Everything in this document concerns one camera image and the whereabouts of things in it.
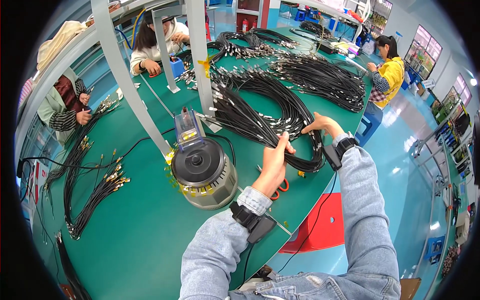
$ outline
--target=woman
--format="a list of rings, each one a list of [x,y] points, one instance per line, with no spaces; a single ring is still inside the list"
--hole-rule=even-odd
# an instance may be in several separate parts
[[[177,53],[182,49],[182,43],[188,44],[190,37],[185,24],[177,22],[176,18],[168,21],[163,17],[163,33],[168,53]],[[151,75],[158,75],[162,71],[156,61],[162,60],[160,50],[156,44],[155,29],[151,12],[146,12],[140,29],[135,37],[132,58],[130,59],[130,72],[137,76],[147,70]]]
[[[78,124],[85,125],[92,118],[88,106],[90,95],[82,79],[68,68],[57,80],[38,108],[38,116],[57,135],[62,146]]]
[[[383,118],[383,109],[397,94],[403,83],[405,66],[396,51],[396,41],[392,36],[379,36],[376,46],[385,63],[378,67],[367,63],[367,69],[372,72],[373,88],[368,99],[365,113]]]

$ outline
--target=white sweater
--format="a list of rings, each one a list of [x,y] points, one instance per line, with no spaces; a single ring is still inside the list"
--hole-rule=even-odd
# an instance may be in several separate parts
[[[177,22],[177,19],[174,19],[170,23],[170,28],[165,34],[165,43],[167,44],[167,50],[169,54],[173,52],[177,53],[181,51],[179,45],[177,43],[172,42],[171,40],[172,35],[177,32],[182,32],[186,35],[189,35],[188,27],[183,23]],[[130,73],[132,73],[133,76],[137,76],[139,74],[139,73],[135,73],[135,70],[134,70],[135,65],[143,61],[144,59],[151,59],[155,61],[162,60],[162,57],[160,56],[160,50],[158,49],[158,45],[155,45],[151,48],[142,49],[141,51],[135,50],[134,52],[132,52],[132,58],[130,59]]]

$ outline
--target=sign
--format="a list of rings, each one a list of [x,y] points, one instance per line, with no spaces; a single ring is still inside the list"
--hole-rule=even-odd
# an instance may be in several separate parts
[[[39,160],[35,160],[33,163],[33,170],[30,173],[28,178],[28,188],[27,188],[27,200],[26,205],[22,205],[23,209],[28,213],[28,218],[30,219],[30,228],[33,232],[33,218],[36,212],[36,206],[38,200],[41,197],[43,191],[43,185],[48,176],[48,168],[42,164]]]
[[[423,88],[425,88],[425,89],[434,87],[435,86],[435,81],[433,79],[424,80],[424,81],[421,82],[421,86],[423,86]]]

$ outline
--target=white wall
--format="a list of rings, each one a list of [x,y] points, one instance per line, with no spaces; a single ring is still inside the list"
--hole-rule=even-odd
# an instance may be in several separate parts
[[[471,71],[474,69],[468,61],[466,63],[461,62],[462,64],[457,62],[460,61],[460,59],[455,61],[454,58],[459,55],[461,56],[463,52],[462,49],[458,49],[459,45],[461,45],[459,43],[460,38],[456,30],[450,26],[448,18],[443,15],[443,12],[440,11],[435,3],[426,1],[424,6],[416,9],[412,13],[408,13],[394,2],[387,25],[385,26],[384,35],[393,36],[395,32],[398,31],[403,36],[397,48],[399,56],[404,58],[410,48],[419,24],[442,46],[442,53],[429,77],[436,82],[436,86],[432,89],[433,92],[440,101],[443,100],[453,86],[458,74],[461,73],[472,93],[472,99],[467,106],[467,111],[469,111],[469,113],[470,111],[475,113],[480,107],[479,93],[477,87],[473,87],[470,84],[471,76],[465,68],[467,67]]]

